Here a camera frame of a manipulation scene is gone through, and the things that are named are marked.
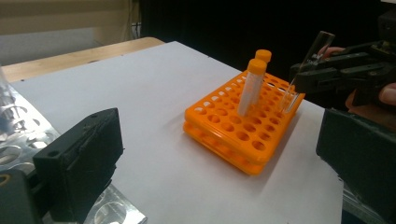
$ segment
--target orange cap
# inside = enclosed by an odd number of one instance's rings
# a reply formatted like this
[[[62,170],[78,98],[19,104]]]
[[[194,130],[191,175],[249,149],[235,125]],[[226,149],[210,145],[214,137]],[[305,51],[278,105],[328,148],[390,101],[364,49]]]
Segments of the orange cap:
[[[262,75],[267,69],[267,63],[260,59],[251,59],[248,62],[247,70],[254,75]]]
[[[272,53],[268,49],[258,49],[256,51],[256,58],[265,61],[266,63],[271,62]]]

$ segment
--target white tabletop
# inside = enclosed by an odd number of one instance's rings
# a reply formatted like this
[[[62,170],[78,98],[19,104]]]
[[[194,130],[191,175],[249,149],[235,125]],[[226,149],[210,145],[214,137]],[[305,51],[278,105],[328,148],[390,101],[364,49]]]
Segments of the white tabletop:
[[[171,42],[12,86],[60,133],[117,107],[125,150],[113,185],[150,224],[340,223],[343,183],[315,152],[323,108],[302,102],[257,176],[183,132],[184,110],[239,73]]]

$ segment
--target glass tube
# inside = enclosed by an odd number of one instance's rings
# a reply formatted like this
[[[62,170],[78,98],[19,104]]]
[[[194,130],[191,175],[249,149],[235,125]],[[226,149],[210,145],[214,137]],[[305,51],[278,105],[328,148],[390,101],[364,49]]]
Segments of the glass tube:
[[[322,60],[324,53],[334,40],[335,35],[320,31],[303,62],[300,64],[298,73],[313,71],[317,68],[318,63]],[[279,109],[283,113],[289,113],[294,102],[299,96],[295,91],[294,79],[291,81],[282,100],[279,103]]]

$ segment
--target human hand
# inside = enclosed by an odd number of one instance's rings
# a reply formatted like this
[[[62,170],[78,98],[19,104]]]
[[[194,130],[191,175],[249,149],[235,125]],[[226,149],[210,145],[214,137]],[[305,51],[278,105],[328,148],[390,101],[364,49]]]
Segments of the human hand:
[[[381,108],[377,105],[352,105],[355,92],[352,92],[346,99],[348,112],[357,114],[366,119],[370,119],[390,130],[396,132],[396,113]],[[396,83],[390,83],[385,86],[378,94],[379,100],[387,105],[396,106]]]
[[[333,53],[343,51],[344,48],[339,47],[329,47],[323,54],[323,59],[329,58]]]

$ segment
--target orange test tube rack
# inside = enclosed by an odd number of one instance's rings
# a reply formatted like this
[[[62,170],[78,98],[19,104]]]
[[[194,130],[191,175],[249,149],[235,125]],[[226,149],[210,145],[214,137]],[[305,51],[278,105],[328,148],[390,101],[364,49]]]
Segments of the orange test tube rack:
[[[183,130],[246,174],[258,175],[274,155],[304,94],[298,95],[288,113],[282,112],[279,104],[289,82],[266,73],[259,103],[241,117],[236,110],[247,73],[242,72],[187,108]]]

